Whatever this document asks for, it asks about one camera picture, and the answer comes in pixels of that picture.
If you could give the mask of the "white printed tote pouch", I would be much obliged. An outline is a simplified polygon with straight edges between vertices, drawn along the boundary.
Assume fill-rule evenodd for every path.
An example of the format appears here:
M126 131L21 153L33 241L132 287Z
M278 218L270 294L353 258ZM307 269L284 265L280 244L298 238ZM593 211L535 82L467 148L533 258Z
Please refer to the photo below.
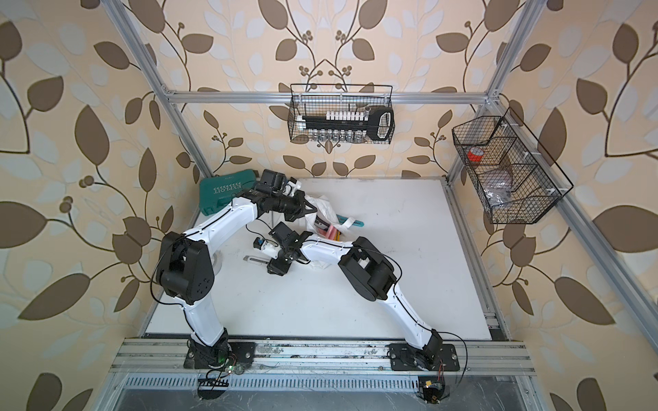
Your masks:
M315 198L307 195L305 200L315 207L316 211L304 217L306 228L311 235L303 241L303 257L314 269L324 270L330 265L337 265L354 243L339 240L344 226L339 222L337 213L326 197Z

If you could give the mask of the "green plastic tool case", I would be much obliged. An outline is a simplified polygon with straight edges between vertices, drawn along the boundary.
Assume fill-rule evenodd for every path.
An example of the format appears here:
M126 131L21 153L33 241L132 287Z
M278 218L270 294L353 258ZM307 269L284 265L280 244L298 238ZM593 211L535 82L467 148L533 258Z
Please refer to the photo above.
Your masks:
M203 179L200 182L200 213L210 216L221 211L245 189L253 188L257 175L252 170Z

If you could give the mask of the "silver black utility knife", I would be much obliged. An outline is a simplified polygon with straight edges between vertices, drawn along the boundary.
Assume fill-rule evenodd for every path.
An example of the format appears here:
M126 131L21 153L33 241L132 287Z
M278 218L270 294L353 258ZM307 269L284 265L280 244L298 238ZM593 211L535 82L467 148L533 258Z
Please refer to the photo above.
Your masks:
M260 258L260 257L256 257L256 256L251 256L251 255L245 256L243 258L243 260L248 262L248 263L253 263L253 264L258 264L258 265L267 265L268 262L269 262L269 260L266 260L266 259L263 259L263 258Z

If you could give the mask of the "clear plastic bag in basket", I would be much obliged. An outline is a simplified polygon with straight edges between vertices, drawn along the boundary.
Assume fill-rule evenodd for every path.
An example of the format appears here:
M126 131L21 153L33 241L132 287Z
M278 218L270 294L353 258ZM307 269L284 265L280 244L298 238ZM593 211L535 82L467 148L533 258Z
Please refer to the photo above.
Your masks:
M481 175L481 185L492 207L512 201L512 175L507 170L492 170Z

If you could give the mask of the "aluminium front rail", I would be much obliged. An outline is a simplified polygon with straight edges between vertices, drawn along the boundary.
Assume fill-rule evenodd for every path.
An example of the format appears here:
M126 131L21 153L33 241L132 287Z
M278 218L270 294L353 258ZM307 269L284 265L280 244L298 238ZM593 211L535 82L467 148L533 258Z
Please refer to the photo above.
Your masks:
M238 373L426 373L400 340L233 338L229 347L219 365ZM111 364L114 373L192 373L206 368L184 338L127 339ZM520 342L445 341L432 372L457 378L536 376L529 351Z

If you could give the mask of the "pink knife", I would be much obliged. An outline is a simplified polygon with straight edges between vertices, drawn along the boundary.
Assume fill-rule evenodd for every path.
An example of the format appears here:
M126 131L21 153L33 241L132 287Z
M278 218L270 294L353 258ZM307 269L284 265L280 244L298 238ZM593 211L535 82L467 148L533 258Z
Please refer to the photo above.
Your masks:
M340 231L338 231L335 226L331 225L327 230L326 238L328 240L338 241L340 238Z

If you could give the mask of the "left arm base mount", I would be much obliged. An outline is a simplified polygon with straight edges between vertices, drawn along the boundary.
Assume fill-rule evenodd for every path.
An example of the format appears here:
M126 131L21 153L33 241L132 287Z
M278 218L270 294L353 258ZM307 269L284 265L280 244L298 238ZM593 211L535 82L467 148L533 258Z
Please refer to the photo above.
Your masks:
M208 347L190 338L187 342L188 352L183 367L185 369L222 369L238 368L240 371L251 367L255 359L256 344L253 342L229 342L220 340Z

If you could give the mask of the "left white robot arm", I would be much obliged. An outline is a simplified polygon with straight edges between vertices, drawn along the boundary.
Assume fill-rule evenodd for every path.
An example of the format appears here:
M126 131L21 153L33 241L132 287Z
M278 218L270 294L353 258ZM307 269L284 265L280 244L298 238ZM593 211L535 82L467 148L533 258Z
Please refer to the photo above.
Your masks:
M226 334L210 296L215 279L212 256L224 243L264 213L278 212L293 222L316 211L302 190L288 194L252 188L205 222L162 239L154 281L182 307L193 341L215 347Z

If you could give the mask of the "red item in basket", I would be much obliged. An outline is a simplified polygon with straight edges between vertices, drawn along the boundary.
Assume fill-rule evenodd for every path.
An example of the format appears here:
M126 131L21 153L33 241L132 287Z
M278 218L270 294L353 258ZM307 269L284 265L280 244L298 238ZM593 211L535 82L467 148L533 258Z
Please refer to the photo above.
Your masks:
M484 158L485 152L481 147L471 147L467 152L467 159L472 164L480 164Z

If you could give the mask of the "teal knife in pouch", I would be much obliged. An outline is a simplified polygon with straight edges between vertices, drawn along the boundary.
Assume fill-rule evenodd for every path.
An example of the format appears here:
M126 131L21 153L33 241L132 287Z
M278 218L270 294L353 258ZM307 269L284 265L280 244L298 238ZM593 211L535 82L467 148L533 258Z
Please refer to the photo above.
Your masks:
M354 219L354 217L344 217L342 215L337 215L337 219L340 222L340 225L346 229L349 229L352 226L362 228L364 226L364 222L358 219Z

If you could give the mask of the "black socket bit holder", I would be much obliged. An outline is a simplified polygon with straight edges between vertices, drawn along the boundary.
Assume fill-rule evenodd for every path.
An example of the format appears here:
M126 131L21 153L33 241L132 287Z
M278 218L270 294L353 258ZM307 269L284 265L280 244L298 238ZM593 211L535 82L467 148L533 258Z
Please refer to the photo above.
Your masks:
M296 114L288 120L289 132L316 131L326 136L384 142L395 131L394 111L384 106L366 106L362 111L328 111L324 114Z

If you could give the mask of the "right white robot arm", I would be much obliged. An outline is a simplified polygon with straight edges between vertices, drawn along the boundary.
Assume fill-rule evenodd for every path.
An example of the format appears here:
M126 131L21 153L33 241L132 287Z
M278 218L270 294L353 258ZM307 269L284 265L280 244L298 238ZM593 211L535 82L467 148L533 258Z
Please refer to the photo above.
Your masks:
M389 313L403 332L408 354L399 358L408 366L428 371L440 364L443 339L427 325L405 298L399 285L400 266L379 251L368 239L332 241L310 231L298 233L284 223L277 224L270 236L277 244L272 252L264 246L262 253L271 255L267 271L284 276L292 263L336 265L353 289L367 301L377 302Z

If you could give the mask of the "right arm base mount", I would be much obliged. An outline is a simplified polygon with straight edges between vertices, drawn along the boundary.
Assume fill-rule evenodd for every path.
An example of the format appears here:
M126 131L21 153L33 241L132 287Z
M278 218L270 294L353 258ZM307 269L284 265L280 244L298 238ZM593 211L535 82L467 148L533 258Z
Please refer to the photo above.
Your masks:
M438 349L427 352L415 349L406 342L389 344L388 358L396 372L457 372L461 370L459 357L453 344L442 344Z

